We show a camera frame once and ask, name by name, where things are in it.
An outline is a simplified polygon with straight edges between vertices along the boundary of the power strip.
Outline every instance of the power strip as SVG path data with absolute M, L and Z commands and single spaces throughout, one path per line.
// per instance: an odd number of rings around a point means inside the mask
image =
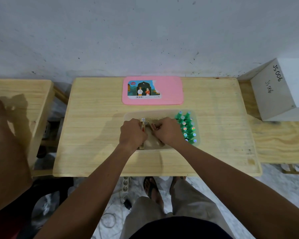
M 123 188 L 122 188 L 123 193 L 127 193 L 129 191 L 130 184 L 131 184 L 131 178 L 123 177 Z

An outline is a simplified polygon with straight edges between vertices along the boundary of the wood grain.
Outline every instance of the wood grain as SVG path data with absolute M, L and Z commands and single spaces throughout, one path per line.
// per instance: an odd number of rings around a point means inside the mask
M 239 81 L 256 149 L 263 163 L 299 163 L 299 122 L 263 122 L 249 80 Z
M 32 168 L 54 98 L 50 80 L 0 79 L 0 100 L 8 112 L 9 127 L 23 146 Z
M 127 112 L 191 109 L 198 118 L 199 148 L 252 176 L 261 175 L 247 114 L 236 79 L 182 78 L 184 103 L 130 106 L 121 101 L 123 78 L 77 78 L 72 86 L 54 176 L 89 176 L 119 142 Z M 175 150 L 136 151 L 122 176 L 195 176 Z

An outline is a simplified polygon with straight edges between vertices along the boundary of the clear plastic tray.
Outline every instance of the clear plastic tray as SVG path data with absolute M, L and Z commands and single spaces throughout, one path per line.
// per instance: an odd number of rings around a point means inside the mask
M 195 133 L 196 133 L 195 139 L 197 140 L 197 142 L 194 143 L 193 145 L 197 147 L 200 143 L 200 136 L 199 136 L 199 129 L 198 129 L 195 111 L 191 109 L 182 109 L 181 111 L 183 112 L 184 115 L 188 111 L 191 111 L 191 117 L 193 118 L 193 122 L 195 126 Z M 124 115 L 124 121 L 129 121 L 132 118 L 139 119 L 139 120 L 141 120 L 142 118 L 149 118 L 151 120 L 159 120 L 164 117 L 175 118 L 175 115 L 177 115 L 178 112 L 179 110 L 177 109 L 128 112 Z M 173 149 L 168 145 L 161 146 L 157 138 L 152 135 L 152 131 L 149 127 L 146 127 L 145 132 L 148 134 L 148 139 L 144 142 L 144 150 Z

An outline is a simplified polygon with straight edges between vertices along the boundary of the white cardboard box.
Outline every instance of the white cardboard box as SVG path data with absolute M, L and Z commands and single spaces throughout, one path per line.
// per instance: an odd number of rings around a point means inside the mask
M 263 121 L 299 121 L 299 59 L 275 59 L 251 85 Z

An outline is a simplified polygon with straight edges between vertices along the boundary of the cartoon man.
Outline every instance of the cartoon man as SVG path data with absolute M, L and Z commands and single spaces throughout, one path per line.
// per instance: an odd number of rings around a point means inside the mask
M 140 89 L 137 91 L 138 95 L 141 96 L 143 91 L 142 91 L 142 88 L 140 87 Z

